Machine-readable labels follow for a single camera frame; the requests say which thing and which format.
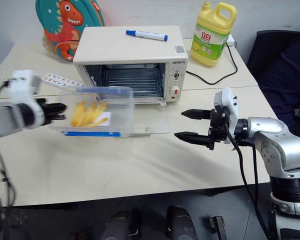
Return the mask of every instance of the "french fries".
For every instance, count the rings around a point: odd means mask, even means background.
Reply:
[[[71,119],[72,127],[87,127],[92,128],[100,124],[103,124],[108,120],[107,117],[96,121],[95,120],[107,109],[106,103],[92,103],[87,107],[87,103],[82,101],[79,102],[74,109],[73,116]]]

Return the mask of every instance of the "backpack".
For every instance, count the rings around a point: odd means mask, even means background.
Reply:
[[[71,62],[84,28],[105,26],[96,0],[36,0],[35,10],[44,30],[43,46]]]

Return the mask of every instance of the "green label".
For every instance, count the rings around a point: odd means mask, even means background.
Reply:
[[[220,34],[197,24],[191,49],[202,56],[216,60],[221,55],[228,37],[229,33]]]

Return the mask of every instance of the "white wall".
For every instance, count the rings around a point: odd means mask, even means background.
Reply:
[[[203,0],[98,0],[108,26],[179,25],[192,38]],[[212,0],[212,5],[220,2]],[[300,31],[300,0],[226,0],[238,15],[232,35],[247,61],[256,32]],[[14,43],[41,42],[35,0],[0,0],[0,63]]]

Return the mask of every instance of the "blue marker cap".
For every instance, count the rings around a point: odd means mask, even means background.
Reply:
[[[131,30],[126,30],[125,34],[131,35],[131,36],[136,36],[136,31],[131,31]]]

